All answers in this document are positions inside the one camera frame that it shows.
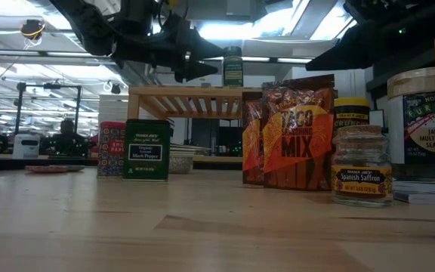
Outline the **Yellowstone booklet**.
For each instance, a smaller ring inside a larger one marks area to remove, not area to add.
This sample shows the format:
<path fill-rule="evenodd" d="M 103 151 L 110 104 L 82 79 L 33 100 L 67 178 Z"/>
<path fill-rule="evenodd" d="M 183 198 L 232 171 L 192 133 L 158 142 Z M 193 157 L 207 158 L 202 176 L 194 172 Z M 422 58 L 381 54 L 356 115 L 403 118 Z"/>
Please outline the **Yellowstone booklet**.
<path fill-rule="evenodd" d="M 393 180 L 394 191 L 408 191 L 419 193 L 435 193 L 435 180 L 432 181 L 400 181 Z"/>
<path fill-rule="evenodd" d="M 411 193 L 396 191 L 393 193 L 396 200 L 409 204 L 435 205 L 435 193 Z"/>

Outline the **yellow-lid crunchy onion jar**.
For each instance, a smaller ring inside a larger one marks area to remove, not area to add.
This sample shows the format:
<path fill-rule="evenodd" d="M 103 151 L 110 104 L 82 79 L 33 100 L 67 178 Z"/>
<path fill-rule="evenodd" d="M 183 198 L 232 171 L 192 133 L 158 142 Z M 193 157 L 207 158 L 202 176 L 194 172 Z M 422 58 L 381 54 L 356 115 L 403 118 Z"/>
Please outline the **yellow-lid crunchy onion jar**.
<path fill-rule="evenodd" d="M 340 97 L 334 101 L 334 132 L 339 128 L 368 125 L 370 105 L 364 97 Z"/>

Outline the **stack of flat papers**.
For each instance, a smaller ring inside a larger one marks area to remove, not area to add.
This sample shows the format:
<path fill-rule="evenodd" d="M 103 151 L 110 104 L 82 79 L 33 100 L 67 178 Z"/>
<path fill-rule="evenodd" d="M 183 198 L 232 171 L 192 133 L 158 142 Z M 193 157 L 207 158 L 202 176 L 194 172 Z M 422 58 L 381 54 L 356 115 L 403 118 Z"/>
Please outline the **stack of flat papers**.
<path fill-rule="evenodd" d="M 190 154 L 194 155 L 208 155 L 211 149 L 208 147 L 197 147 L 192 145 L 184 145 L 184 144 L 170 144 L 170 153 L 171 154 Z"/>

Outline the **small speckled candle cup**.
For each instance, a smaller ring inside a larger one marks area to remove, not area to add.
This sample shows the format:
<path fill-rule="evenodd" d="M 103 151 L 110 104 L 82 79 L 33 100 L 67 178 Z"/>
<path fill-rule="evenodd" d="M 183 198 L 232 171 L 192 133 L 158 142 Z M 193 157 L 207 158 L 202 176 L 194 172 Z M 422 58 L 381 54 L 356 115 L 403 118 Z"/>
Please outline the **small speckled candle cup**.
<path fill-rule="evenodd" d="M 187 174 L 193 169 L 192 156 L 170 156 L 169 173 L 170 174 Z"/>

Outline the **wooden slatted shelf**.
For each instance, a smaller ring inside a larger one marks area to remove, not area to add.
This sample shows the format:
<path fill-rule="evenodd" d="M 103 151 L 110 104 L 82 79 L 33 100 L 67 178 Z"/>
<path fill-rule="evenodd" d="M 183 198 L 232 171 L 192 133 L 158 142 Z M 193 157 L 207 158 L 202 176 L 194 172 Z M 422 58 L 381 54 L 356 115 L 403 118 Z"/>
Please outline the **wooden slatted shelf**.
<path fill-rule="evenodd" d="M 128 89 L 128 119 L 141 110 L 159 120 L 168 118 L 240 119 L 243 95 L 259 88 L 147 85 Z"/>

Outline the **black metal frame stand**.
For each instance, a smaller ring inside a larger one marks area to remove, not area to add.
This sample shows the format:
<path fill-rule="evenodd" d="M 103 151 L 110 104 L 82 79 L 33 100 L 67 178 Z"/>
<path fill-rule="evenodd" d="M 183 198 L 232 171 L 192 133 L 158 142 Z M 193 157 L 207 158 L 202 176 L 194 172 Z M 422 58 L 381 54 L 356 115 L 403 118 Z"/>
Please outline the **black metal frame stand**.
<path fill-rule="evenodd" d="M 37 88 L 43 88 L 48 90 L 57 90 L 62 88 L 73 88 L 77 91 L 77 97 L 76 97 L 76 113 L 75 113 L 75 121 L 73 126 L 73 131 L 75 133 L 78 132 L 78 121 L 79 121 L 79 111 L 80 111 L 80 104 L 82 100 L 82 86 L 81 85 L 61 85 L 56 83 L 45 83 L 45 84 L 27 84 L 26 82 L 19 82 L 17 84 L 17 91 L 18 91 L 18 97 L 17 97 L 17 116 L 15 121 L 15 129 L 14 133 L 18 134 L 20 132 L 20 118 L 22 113 L 22 106 L 23 106 L 23 93 L 26 91 L 28 87 L 37 87 Z"/>

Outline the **red-lid smoked paprika tin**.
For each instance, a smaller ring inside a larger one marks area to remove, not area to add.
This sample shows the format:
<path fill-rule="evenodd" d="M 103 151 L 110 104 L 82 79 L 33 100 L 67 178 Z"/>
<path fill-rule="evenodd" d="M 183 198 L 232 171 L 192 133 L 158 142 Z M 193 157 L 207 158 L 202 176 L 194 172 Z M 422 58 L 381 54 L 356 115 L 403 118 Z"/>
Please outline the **red-lid smoked paprika tin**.
<path fill-rule="evenodd" d="M 102 122 L 98 137 L 97 175 L 99 177 L 121 176 L 125 150 L 124 122 Z"/>

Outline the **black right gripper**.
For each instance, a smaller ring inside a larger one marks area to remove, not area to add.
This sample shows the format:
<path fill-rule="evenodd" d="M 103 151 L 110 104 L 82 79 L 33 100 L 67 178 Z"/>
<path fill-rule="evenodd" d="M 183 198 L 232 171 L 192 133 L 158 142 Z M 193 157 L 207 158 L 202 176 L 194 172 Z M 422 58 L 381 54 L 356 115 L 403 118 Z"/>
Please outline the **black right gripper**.
<path fill-rule="evenodd" d="M 356 25 L 307 63 L 307 71 L 365 69 L 377 60 L 377 45 L 402 48 L 435 39 L 435 0 L 345 0 L 344 10 Z"/>

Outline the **tan-lid furikake jar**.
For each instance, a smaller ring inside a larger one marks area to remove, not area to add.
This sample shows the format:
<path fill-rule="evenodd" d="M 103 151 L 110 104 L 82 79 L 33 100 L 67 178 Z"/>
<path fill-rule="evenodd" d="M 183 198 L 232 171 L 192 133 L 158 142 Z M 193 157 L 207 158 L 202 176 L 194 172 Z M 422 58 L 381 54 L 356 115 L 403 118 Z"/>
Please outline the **tan-lid furikake jar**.
<path fill-rule="evenodd" d="M 435 67 L 389 78 L 387 96 L 394 178 L 435 180 Z"/>

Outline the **black hanging device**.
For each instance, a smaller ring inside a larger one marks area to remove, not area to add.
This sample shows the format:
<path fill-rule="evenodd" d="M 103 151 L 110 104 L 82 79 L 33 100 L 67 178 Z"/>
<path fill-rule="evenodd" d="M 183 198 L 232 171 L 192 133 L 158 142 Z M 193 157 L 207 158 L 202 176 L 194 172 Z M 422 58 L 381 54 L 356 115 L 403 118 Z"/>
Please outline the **black hanging device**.
<path fill-rule="evenodd" d="M 24 37 L 24 50 L 36 47 L 42 43 L 42 36 L 46 24 L 42 20 L 27 20 L 20 27 L 20 34 Z"/>

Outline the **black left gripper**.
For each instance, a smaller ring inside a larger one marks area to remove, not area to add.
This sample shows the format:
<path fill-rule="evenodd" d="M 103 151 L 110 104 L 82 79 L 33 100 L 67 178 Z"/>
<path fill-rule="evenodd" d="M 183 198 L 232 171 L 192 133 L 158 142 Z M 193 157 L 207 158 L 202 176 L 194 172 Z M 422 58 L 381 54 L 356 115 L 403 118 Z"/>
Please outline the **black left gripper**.
<path fill-rule="evenodd" d="M 120 11 L 111 21 L 115 31 L 111 58 L 166 66 L 177 82 L 188 82 L 218 72 L 218 68 L 190 60 L 222 57 L 223 48 L 190 29 L 185 16 L 174 12 L 177 0 L 121 0 Z"/>

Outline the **white printer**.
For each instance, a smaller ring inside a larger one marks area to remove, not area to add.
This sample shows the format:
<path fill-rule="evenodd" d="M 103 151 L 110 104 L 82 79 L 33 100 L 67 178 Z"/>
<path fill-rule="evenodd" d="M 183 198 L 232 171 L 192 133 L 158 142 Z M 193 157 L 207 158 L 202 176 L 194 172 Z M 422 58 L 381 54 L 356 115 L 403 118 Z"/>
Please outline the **white printer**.
<path fill-rule="evenodd" d="M 14 138 L 12 159 L 37 159 L 40 137 L 33 134 L 17 134 Z"/>

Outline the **green-lid spice jar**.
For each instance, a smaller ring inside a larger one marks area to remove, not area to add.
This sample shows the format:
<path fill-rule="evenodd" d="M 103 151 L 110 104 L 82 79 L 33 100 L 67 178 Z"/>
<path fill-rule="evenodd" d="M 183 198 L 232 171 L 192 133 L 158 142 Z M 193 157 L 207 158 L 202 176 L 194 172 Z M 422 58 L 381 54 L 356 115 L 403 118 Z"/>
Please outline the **green-lid spice jar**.
<path fill-rule="evenodd" d="M 222 76 L 224 86 L 244 86 L 242 49 L 240 47 L 228 46 L 224 49 Z"/>

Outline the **green black pepper tin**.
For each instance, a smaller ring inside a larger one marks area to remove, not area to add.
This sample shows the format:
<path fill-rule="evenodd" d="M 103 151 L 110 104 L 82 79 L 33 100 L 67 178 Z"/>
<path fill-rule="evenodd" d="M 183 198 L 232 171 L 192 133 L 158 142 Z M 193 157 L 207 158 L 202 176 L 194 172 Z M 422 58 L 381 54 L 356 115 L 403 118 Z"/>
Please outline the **green black pepper tin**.
<path fill-rule="evenodd" d="M 164 120 L 129 119 L 126 122 L 124 180 L 168 180 L 170 131 L 170 123 Z"/>

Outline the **orange taco seasoning packet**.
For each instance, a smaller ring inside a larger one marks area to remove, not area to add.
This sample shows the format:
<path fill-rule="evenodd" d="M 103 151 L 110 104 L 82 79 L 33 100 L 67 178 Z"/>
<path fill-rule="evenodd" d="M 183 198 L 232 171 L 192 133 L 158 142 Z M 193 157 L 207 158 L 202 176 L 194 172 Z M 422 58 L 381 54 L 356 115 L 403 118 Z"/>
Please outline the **orange taco seasoning packet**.
<path fill-rule="evenodd" d="M 332 74 L 262 85 L 265 187 L 331 190 L 334 100 Z"/>
<path fill-rule="evenodd" d="M 261 98 L 260 91 L 242 96 L 242 182 L 258 186 L 264 184 Z"/>

